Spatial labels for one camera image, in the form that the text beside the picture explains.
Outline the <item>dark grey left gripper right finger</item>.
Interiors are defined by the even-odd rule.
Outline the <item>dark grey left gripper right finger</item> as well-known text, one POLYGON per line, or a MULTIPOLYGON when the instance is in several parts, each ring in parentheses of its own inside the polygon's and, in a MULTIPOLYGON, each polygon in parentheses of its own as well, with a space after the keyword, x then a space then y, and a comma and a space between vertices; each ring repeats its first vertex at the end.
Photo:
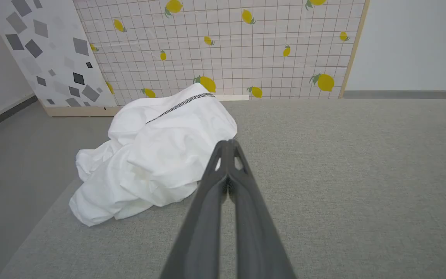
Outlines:
POLYGON ((296 274, 240 144, 230 141, 228 193, 235 205, 238 279, 296 274))

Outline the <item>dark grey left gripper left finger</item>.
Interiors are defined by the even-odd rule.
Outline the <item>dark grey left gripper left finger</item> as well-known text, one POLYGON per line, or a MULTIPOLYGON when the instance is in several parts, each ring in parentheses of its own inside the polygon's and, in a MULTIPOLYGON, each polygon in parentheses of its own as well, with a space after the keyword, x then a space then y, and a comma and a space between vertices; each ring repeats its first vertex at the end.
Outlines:
POLYGON ((161 272, 163 279, 217 279, 221 205, 225 200, 229 141, 216 144, 180 232, 161 272))

